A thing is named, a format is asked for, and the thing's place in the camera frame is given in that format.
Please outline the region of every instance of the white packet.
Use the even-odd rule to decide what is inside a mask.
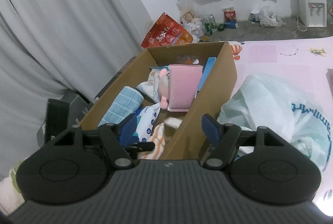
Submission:
[[[138,126],[133,134],[139,138],[139,142],[146,142],[153,134],[153,126],[159,115],[160,104],[145,107],[137,116]]]
[[[159,69],[152,69],[148,81],[142,82],[137,86],[137,90],[151,98],[155,103],[160,102],[158,94],[159,87]]]

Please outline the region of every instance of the plastic bag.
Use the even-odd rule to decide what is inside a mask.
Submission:
[[[192,41],[192,44],[195,44],[195,43],[198,43],[198,42],[200,42],[200,38],[199,37],[197,37],[196,35],[194,35],[194,34],[191,34],[192,35],[192,37],[193,37],[193,41]]]
[[[280,27],[283,22],[281,18],[274,13],[271,5],[266,5],[259,11],[260,25],[263,27]]]
[[[144,48],[175,44],[190,44],[193,37],[166,13],[163,13],[144,38]]]
[[[187,23],[183,25],[183,28],[186,29],[190,34],[195,35],[196,37],[201,37],[206,32],[206,29],[201,22]]]
[[[258,126],[267,126],[320,170],[328,163],[331,126],[322,108],[306,92],[283,79],[264,74],[247,76],[235,95],[221,107],[217,121],[253,131]]]

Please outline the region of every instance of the black electronic device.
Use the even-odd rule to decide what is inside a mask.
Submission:
[[[332,220],[311,202],[319,169],[276,133],[220,125],[207,114],[202,127],[217,141],[203,166],[197,160],[133,160],[136,146],[126,152],[114,125],[68,129],[19,167],[16,180],[26,202],[9,219],[14,224]],[[254,152],[235,160],[240,146],[254,146]]]

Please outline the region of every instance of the white container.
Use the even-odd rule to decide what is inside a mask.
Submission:
[[[259,10],[255,9],[251,11],[252,22],[259,22]]]
[[[307,28],[327,27],[326,0],[298,0],[299,17]]]

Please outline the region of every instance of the striped towel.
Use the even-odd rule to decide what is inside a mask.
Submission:
[[[139,153],[138,159],[159,159],[165,147],[164,123],[156,126],[153,135],[147,141],[155,143],[155,149],[152,152]]]

